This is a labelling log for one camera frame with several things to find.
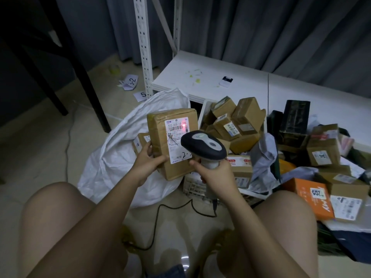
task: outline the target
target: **black table leg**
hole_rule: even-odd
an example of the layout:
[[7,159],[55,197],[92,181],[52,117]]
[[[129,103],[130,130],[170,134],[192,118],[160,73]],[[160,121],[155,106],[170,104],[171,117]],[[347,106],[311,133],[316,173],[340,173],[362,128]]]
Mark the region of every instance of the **black table leg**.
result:
[[73,69],[76,72],[76,76],[80,80],[81,85],[85,90],[95,114],[97,115],[100,124],[103,127],[103,130],[106,133],[109,133],[111,131],[111,127],[109,126],[106,115],[104,114],[93,85],[91,84],[90,78],[84,66],[81,64],[81,60],[75,45],[73,44],[73,40],[68,31],[66,23],[63,20],[62,14],[59,11],[56,0],[40,0],[40,4],[43,7],[44,12],[52,24],[55,32],[57,33],[59,41],[66,52],[66,56],[70,60]]
[[52,101],[59,112],[66,116],[68,114],[67,109],[64,107],[62,102],[59,100],[53,89],[49,86],[48,82],[45,80],[44,76],[40,73],[36,65],[33,63],[30,56],[24,50],[24,48],[17,42],[10,40],[9,38],[4,38],[5,42],[16,55],[16,57],[21,61],[21,64],[26,68],[27,72],[35,79],[36,83],[44,91],[47,97]]

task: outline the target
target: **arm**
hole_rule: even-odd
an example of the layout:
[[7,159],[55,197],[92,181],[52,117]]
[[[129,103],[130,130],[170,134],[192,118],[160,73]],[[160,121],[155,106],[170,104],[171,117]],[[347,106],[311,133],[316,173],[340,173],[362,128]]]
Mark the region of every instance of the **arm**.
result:
[[148,142],[130,171],[42,258],[27,277],[96,277],[137,188],[166,156],[150,158]]
[[209,170],[190,161],[203,180],[227,206],[234,227],[242,239],[253,269],[258,277],[309,278],[304,270],[269,234],[260,219],[241,196],[227,160]]

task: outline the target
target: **white metal rack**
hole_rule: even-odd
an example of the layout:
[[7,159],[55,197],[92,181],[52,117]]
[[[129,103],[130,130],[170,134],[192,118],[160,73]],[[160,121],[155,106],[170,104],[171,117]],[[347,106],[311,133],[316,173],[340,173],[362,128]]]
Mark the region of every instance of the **white metal rack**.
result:
[[[371,152],[371,99],[181,51],[183,0],[175,0],[173,37],[159,0],[152,2],[174,58],[153,80],[147,2],[134,0],[147,97],[152,96],[153,91],[176,87],[188,93],[190,100],[199,103],[225,96],[237,103],[241,98],[254,96],[268,114],[273,110],[283,111],[287,99],[309,100],[310,114],[317,114],[322,123],[337,123],[348,129],[350,135],[362,144],[359,148]],[[233,78],[229,88],[219,86],[224,76]]]

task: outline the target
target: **barcode scanner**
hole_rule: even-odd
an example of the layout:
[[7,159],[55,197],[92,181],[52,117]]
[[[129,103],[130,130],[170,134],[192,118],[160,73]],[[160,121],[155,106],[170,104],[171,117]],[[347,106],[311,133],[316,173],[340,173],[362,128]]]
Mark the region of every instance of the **barcode scanner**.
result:
[[[180,144],[192,154],[201,158],[201,165],[208,169],[219,166],[219,161],[227,157],[227,150],[224,145],[215,137],[203,131],[190,131],[183,135]],[[216,210],[217,196],[206,186],[206,197],[213,200]]]

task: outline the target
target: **white plastic bag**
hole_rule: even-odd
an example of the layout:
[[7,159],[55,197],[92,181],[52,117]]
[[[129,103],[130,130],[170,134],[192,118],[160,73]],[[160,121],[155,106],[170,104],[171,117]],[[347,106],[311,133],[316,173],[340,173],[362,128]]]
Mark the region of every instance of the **white plastic bag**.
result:
[[[77,184],[81,194],[98,203],[130,170],[136,159],[132,140],[138,133],[148,132],[147,114],[162,110],[190,108],[188,95],[179,89],[160,92],[136,107],[110,132],[104,144],[86,161]],[[155,171],[137,189],[130,208],[152,205],[173,192],[182,177],[167,181]]]

